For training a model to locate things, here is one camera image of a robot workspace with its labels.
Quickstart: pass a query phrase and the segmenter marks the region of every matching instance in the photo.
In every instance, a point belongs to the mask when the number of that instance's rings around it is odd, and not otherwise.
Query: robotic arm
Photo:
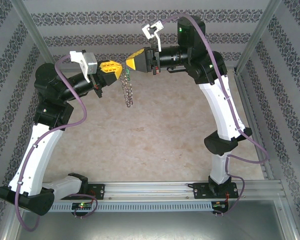
[[[205,23],[197,16],[192,16],[192,18],[205,34]],[[159,21],[151,26],[149,24],[144,26],[142,31],[148,39],[154,37],[158,39],[158,31],[161,29],[163,25]],[[217,130],[204,139],[205,146],[212,153],[209,189],[215,196],[224,196],[224,189],[231,182],[231,177],[226,173],[227,155],[238,146],[239,141],[246,139],[239,130],[248,136],[252,135],[252,131],[245,127],[237,113],[231,98],[227,68],[221,54],[216,51],[212,52],[228,97],[222,90],[220,80],[200,35],[185,17],[177,21],[177,43],[178,46],[161,48],[161,42],[158,41],[158,47],[152,45],[140,49],[126,60],[126,64],[136,71],[152,72],[154,75],[160,73],[161,68],[166,68],[169,73],[187,72],[194,79],[195,84],[199,85],[208,100],[217,126]],[[236,127],[228,104],[229,98],[239,129]]]
[[[122,65],[114,61],[97,62],[90,52],[71,51],[70,57],[72,62],[80,64],[82,70],[82,73],[68,79],[80,97],[94,90],[101,98],[102,88],[113,84],[123,70]],[[17,173],[8,186],[0,187],[0,198],[14,204],[17,186],[21,184],[18,205],[42,216],[49,211],[54,200],[70,194],[87,194],[88,178],[70,173],[64,179],[43,183],[50,156],[65,129],[48,134],[37,146],[34,146],[35,141],[49,130],[68,123],[74,108],[67,101],[73,100],[74,96],[60,79],[52,63],[41,65],[35,78],[34,86],[42,99],[34,116],[31,139]],[[33,146],[35,149],[27,162],[22,182],[19,183],[19,174]]]

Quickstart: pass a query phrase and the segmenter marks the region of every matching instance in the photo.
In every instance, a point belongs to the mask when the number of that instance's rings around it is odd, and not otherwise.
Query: beige floor
[[[236,108],[245,124],[244,110],[229,72]],[[82,100],[87,120],[67,128],[47,166],[44,181],[76,172],[90,181],[201,181],[208,180],[211,155],[204,138],[216,123],[204,94],[186,73],[132,72],[134,105],[127,108],[118,81],[103,89],[103,97],[90,92]],[[76,101],[70,122],[82,117]],[[257,160],[248,141],[233,151]],[[247,180],[264,179],[261,167],[230,161],[230,172]]]

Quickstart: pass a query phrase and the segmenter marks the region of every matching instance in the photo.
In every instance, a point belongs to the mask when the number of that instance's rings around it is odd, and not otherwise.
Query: floral pattern wall
[[[69,51],[93,52],[97,60],[123,62],[131,53],[150,46],[141,26],[177,13],[201,17],[213,50],[234,67],[269,0],[243,1],[92,1],[26,0],[24,3],[50,52],[57,60]],[[160,31],[164,47],[177,44],[176,20]],[[67,67],[76,67],[67,62]]]
[[[241,72],[300,233],[300,1],[284,0]]]
[[[15,175],[38,104],[34,72],[44,62],[8,0],[0,0],[0,186]],[[7,203],[0,199],[0,225]]]

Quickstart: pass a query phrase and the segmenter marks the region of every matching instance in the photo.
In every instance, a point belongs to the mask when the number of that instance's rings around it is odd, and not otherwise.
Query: purple cable
[[[31,156],[31,154],[33,153],[35,147],[34,146],[37,146],[42,139],[44,139],[47,135],[57,131],[57,130],[60,130],[60,129],[65,129],[65,128],[70,128],[70,127],[74,127],[74,126],[77,126],[79,124],[82,124],[86,119],[87,119],[87,109],[84,105],[84,103],[82,102],[82,100],[80,99],[80,97],[78,96],[78,94],[76,93],[76,91],[72,88],[72,86],[69,84],[67,78],[62,74],[62,72],[59,70],[59,65],[66,59],[69,59],[70,58],[70,55],[66,55],[62,58],[60,58],[54,65],[54,69],[56,71],[56,73],[59,75],[59,77],[61,78],[61,80],[63,81],[63,83],[66,85],[66,87],[70,90],[70,92],[73,94],[73,96],[75,97],[75,99],[77,99],[77,101],[79,102],[82,110],[83,110],[83,118],[80,120],[80,121],[77,121],[77,122],[74,122],[74,123],[70,123],[70,124],[66,124],[66,125],[62,125],[62,126],[58,126],[56,128],[53,128],[49,131],[47,131],[46,133],[44,133],[41,137],[39,137],[37,139],[37,141],[35,141],[35,143],[33,144],[33,146],[30,148],[28,154],[26,155],[25,157],[25,160],[24,160],[24,163],[22,165],[22,168],[21,168],[21,171],[20,171],[20,175],[19,175],[19,179],[18,179],[18,184],[17,184],[17,187],[16,187],[16,191],[15,191],[15,198],[14,198],[14,208],[15,208],[15,214],[16,214],[16,217],[18,218],[20,224],[22,225],[22,227],[24,227],[24,229],[26,229],[27,231],[29,232],[33,232],[34,230],[36,230],[36,228],[38,227],[39,225],[39,218],[37,218],[36,220],[36,223],[35,223],[35,226],[33,228],[30,228],[28,227],[25,222],[23,221],[22,217],[21,217],[21,214],[20,214],[20,211],[19,211],[19,193],[20,193],[20,189],[21,189],[21,185],[22,185],[22,179],[24,178],[24,174],[25,174],[25,170],[26,170],[26,167],[27,167],[27,164],[28,164],[28,161],[29,161],[29,158]],[[82,197],[86,197],[86,196],[89,196],[91,197],[92,199],[94,199],[96,202],[97,202],[97,199],[91,195],[84,195],[84,194],[80,194],[80,196]]]
[[[238,160],[241,160],[243,162],[246,162],[246,163],[251,163],[251,164],[263,164],[265,163],[266,161],[269,160],[269,154],[268,152],[261,146],[259,145],[256,141],[254,141],[252,138],[250,138],[249,136],[247,136],[241,129],[240,129],[240,126],[239,126],[239,123],[238,123],[238,120],[236,118],[236,115],[235,115],[235,110],[234,110],[234,107],[232,105],[232,102],[229,98],[229,95],[226,91],[226,88],[225,88],[225,85],[224,85],[224,82],[222,81],[222,78],[221,78],[221,74],[220,74],[220,71],[218,69],[218,65],[217,65],[217,62],[216,62],[216,59],[215,59],[215,56],[211,50],[211,47],[209,46],[209,43],[206,39],[206,36],[204,35],[204,33],[201,31],[200,27],[198,26],[198,24],[196,23],[196,21],[188,14],[185,14],[185,13],[178,13],[178,14],[175,14],[175,15],[172,15],[170,17],[168,17],[166,20],[162,21],[162,25],[166,24],[167,22],[171,21],[171,20],[174,20],[176,18],[180,18],[180,17],[185,17],[187,18],[191,23],[192,25],[194,26],[195,30],[198,32],[200,38],[202,39],[203,43],[204,43],[204,46],[209,54],[209,57],[211,59],[211,62],[212,62],[212,65],[214,67],[214,70],[215,70],[215,73],[220,81],[220,85],[221,85],[221,89],[222,89],[222,92],[225,96],[225,99],[227,99],[227,102],[229,104],[229,108],[230,108],[230,111],[231,111],[231,115],[233,117],[233,120],[234,120],[234,123],[235,123],[235,127],[236,129],[238,129],[238,132],[244,136],[246,139],[248,139],[251,143],[253,143],[255,146],[257,146],[265,155],[265,158],[264,160],[262,161],[251,161],[251,160],[248,160],[248,159],[244,159],[242,157],[239,157],[239,156],[235,156],[235,155],[232,155],[232,154],[228,154],[226,156],[226,160],[225,160],[225,172],[226,174],[228,174],[228,176],[232,177],[232,178],[236,178],[236,179],[240,179],[242,181],[242,189],[241,189],[241,192],[238,196],[238,198],[236,199],[236,201],[234,202],[234,204],[232,205],[232,207],[226,212],[226,213],[229,213],[238,203],[239,199],[241,198],[244,190],[245,190],[245,180],[240,177],[240,176],[235,176],[235,175],[231,175],[230,173],[228,173],[228,164],[229,164],[229,158],[235,158],[235,159],[238,159]]]

